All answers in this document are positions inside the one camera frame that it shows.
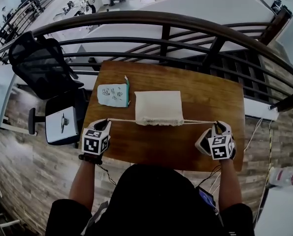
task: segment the folded cloth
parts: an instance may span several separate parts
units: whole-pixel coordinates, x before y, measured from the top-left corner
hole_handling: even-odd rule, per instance
[[[99,85],[97,88],[98,103],[110,107],[126,108],[129,105],[129,81],[126,84]]]
[[[137,124],[180,126],[184,124],[180,91],[134,92]]]

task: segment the chair backrest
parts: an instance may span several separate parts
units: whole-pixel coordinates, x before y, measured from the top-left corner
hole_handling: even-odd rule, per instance
[[[64,60],[57,40],[44,37],[35,40],[31,31],[22,34],[9,49],[13,71],[41,99],[50,99],[84,84],[72,80],[72,69]]]

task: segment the wrist strap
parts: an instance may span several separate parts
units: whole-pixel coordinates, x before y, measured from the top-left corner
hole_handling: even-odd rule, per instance
[[[84,155],[84,154],[78,155],[78,159],[80,159],[82,161],[84,160],[86,162],[90,162],[92,164],[97,164],[97,165],[102,165],[101,158],[102,158],[102,155],[99,157],[92,157],[90,155]]]

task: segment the black office chair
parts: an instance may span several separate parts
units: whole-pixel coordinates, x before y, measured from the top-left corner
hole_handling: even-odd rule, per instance
[[[61,47],[53,38],[43,36],[35,40],[31,31],[24,33],[9,49],[9,62],[13,71],[23,79],[40,99],[49,99],[46,103],[45,116],[35,115],[35,108],[29,113],[29,133],[35,133],[35,123],[45,122],[46,116],[68,107],[74,107],[79,134],[51,145],[76,143],[80,134],[88,107],[86,91],[81,89],[84,84],[74,81],[74,71],[64,60]]]

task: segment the wooden table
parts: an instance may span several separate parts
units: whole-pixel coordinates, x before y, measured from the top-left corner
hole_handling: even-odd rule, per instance
[[[114,108],[100,105],[97,87],[130,82],[130,105]],[[237,144],[235,168],[241,171],[244,149],[244,98],[238,83],[197,72],[152,64],[105,61],[98,75],[86,113],[84,127],[99,119],[135,119],[135,91],[181,91],[184,119],[228,123]],[[195,142],[210,124],[140,126],[114,121],[111,146],[104,156],[139,164],[161,165],[176,170],[210,172],[219,164],[201,154]]]

